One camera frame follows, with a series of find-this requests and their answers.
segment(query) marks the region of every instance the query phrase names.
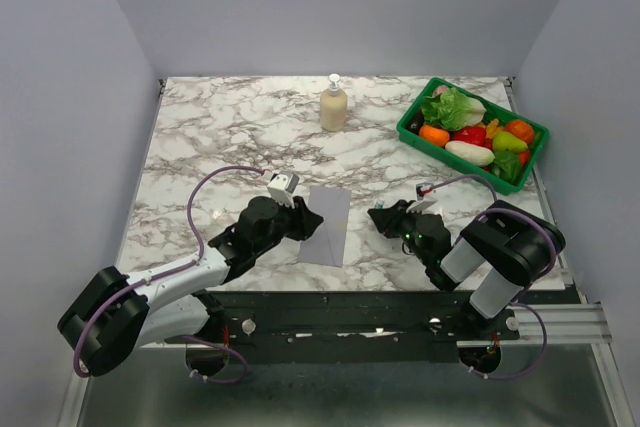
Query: bottle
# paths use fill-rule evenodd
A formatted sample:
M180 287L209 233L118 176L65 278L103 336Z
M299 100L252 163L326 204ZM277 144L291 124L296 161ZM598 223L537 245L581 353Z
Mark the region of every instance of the bottle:
M320 95L320 125L325 130L340 130L347 119L347 94L340 88L340 76L329 76L329 88Z

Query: green pear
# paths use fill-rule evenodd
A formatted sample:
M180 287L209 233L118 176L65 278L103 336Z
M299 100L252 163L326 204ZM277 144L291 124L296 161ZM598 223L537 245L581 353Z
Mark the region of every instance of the green pear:
M527 150L529 147L524 140L520 140L515 135L503 131L493 138L492 148L495 152L506 151L519 154L520 152Z

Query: cabbage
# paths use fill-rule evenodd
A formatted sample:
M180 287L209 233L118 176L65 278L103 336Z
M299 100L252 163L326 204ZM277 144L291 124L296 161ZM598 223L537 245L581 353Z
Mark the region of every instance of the cabbage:
M467 97L455 87L436 97L425 97L422 104L425 124L450 131L481 122L486 110L479 100Z

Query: white marble surface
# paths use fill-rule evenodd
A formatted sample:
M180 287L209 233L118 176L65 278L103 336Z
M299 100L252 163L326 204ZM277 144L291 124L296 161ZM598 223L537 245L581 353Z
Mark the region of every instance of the white marble surface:
M172 78L168 80L118 267L124 271L165 263L193 252L185 207L207 173L225 165L293 170L301 177L297 195L309 186L352 190L343 267L297 262L299 244L285 239L243 277L223 290L435 290L415 257L399 240L383 238L366 214L375 200L387 205L414 199L418 181L440 182L459 175L441 162L403 144L396 123L428 77L343 79L349 96L344 129L328 133L319 123L318 98L325 77ZM509 108L496 78L447 78ZM201 189L194 220L205 240L220 233L264 183L248 173L223 173ZM433 195L454 238L491 203L486 187L463 181ZM531 181L508 201L542 215ZM476 288L482 266L462 289ZM556 268L534 288L564 288Z

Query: dark gray floor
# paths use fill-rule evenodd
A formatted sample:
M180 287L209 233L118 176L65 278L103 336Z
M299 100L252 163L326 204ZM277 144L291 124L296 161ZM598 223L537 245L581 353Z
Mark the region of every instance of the dark gray floor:
M537 348L511 348L498 372ZM410 427L615 425L588 346L553 347L541 368L512 382L483 381L456 364L256 366L249 380L204 385L180 349L141 350L91 380L85 427Z

